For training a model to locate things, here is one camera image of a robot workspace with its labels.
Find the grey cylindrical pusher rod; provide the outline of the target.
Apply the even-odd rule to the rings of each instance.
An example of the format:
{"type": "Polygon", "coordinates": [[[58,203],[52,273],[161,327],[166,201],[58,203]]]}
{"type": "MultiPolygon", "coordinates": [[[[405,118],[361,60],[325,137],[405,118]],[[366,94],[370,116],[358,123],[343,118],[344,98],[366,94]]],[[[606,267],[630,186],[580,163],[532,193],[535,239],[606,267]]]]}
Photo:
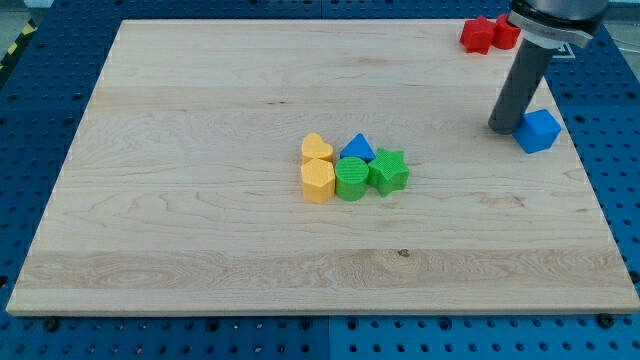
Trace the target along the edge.
{"type": "Polygon", "coordinates": [[[555,50],[523,39],[488,120],[497,134],[514,133],[527,110],[555,50]]]}

